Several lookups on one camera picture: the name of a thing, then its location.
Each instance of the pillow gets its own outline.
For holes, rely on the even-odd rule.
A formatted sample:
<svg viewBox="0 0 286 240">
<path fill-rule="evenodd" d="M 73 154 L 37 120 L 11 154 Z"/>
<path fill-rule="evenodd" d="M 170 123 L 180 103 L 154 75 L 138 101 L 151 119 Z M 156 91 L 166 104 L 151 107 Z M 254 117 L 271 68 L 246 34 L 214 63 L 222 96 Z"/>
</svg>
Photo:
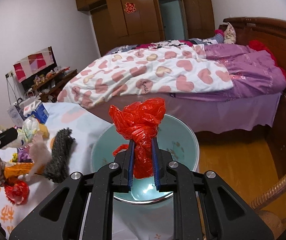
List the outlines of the pillow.
<svg viewBox="0 0 286 240">
<path fill-rule="evenodd" d="M 224 32 L 224 43 L 235 44 L 236 43 L 236 33 L 232 24 L 228 23 L 227 28 Z"/>
</svg>

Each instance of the purple bed sheet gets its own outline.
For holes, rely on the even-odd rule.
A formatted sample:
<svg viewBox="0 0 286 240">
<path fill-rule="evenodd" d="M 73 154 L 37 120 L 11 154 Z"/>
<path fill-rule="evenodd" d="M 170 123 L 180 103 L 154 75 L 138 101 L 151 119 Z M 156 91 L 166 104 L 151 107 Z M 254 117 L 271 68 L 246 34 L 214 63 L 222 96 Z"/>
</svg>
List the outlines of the purple bed sheet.
<svg viewBox="0 0 286 240">
<path fill-rule="evenodd" d="M 282 92 L 286 80 L 282 71 L 275 66 L 270 54 L 255 51 L 248 46 L 216 44 L 205 46 L 206 59 L 215 60 L 226 66 L 233 88 L 210 93 L 177 93 L 177 98 L 207 102 L 224 102 L 238 98 L 251 98 Z"/>
</svg>

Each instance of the wooden wardrobe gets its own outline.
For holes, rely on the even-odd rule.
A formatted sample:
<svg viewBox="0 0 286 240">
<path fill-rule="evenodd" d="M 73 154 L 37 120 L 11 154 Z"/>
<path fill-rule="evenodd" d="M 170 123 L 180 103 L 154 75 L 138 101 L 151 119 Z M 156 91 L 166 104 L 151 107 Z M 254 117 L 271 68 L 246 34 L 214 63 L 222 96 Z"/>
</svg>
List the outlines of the wooden wardrobe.
<svg viewBox="0 0 286 240">
<path fill-rule="evenodd" d="M 177 0 L 184 37 L 214 36 L 211 0 Z M 126 9 L 134 5 L 134 12 Z M 159 0 L 76 0 L 79 11 L 90 11 L 101 55 L 117 46 L 165 40 Z"/>
</svg>

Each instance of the metal bolt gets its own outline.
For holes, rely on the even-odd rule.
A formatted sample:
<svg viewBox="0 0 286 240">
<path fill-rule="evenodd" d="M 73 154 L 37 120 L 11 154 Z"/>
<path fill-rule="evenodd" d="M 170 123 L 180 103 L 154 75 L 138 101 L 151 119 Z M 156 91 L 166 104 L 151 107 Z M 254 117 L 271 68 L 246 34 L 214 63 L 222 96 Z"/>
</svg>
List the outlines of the metal bolt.
<svg viewBox="0 0 286 240">
<path fill-rule="evenodd" d="M 210 178 L 210 179 L 213 179 L 213 178 L 215 178 L 216 174 L 215 174 L 214 171 L 208 171 L 208 172 L 206 173 L 206 176 L 207 176 L 208 178 Z"/>
<path fill-rule="evenodd" d="M 179 166 L 179 164 L 178 164 L 177 162 L 170 162 L 170 163 L 169 163 L 169 166 L 170 166 L 171 168 L 177 168 L 177 167 Z"/>
<path fill-rule="evenodd" d="M 118 164 L 117 163 L 110 163 L 110 165 L 108 165 L 108 167 L 112 170 L 117 169 L 118 168 Z"/>
<path fill-rule="evenodd" d="M 71 175 L 72 179 L 79 179 L 81 177 L 81 174 L 79 172 L 74 172 Z"/>
</svg>

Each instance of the white tablecloth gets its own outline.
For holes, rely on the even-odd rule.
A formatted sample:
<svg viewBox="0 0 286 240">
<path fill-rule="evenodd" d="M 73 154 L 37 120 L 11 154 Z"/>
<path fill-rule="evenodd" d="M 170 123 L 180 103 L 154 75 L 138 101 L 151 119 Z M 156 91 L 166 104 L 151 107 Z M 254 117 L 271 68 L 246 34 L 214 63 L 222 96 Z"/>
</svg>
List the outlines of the white tablecloth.
<svg viewBox="0 0 286 240">
<path fill-rule="evenodd" d="M 50 132 L 48 147 L 59 130 L 69 127 L 73 130 L 71 136 L 76 139 L 70 158 L 70 173 L 75 171 L 83 174 L 91 173 L 89 160 L 92 147 L 110 123 L 76 104 L 45 103 L 44 105 L 50 115 L 46 122 Z M 9 161 L 15 152 L 16 149 L 12 148 L 0 150 L 0 157 L 4 161 Z M 35 175 L 28 184 L 30 187 L 28 202 L 20 206 L 12 205 L 5 196 L 4 188 L 1 188 L 0 222 L 7 238 L 15 226 L 57 185 L 39 175 Z M 112 232 L 113 240 L 173 239 L 173 200 L 169 199 L 151 206 L 135 206 L 114 200 Z"/>
</svg>

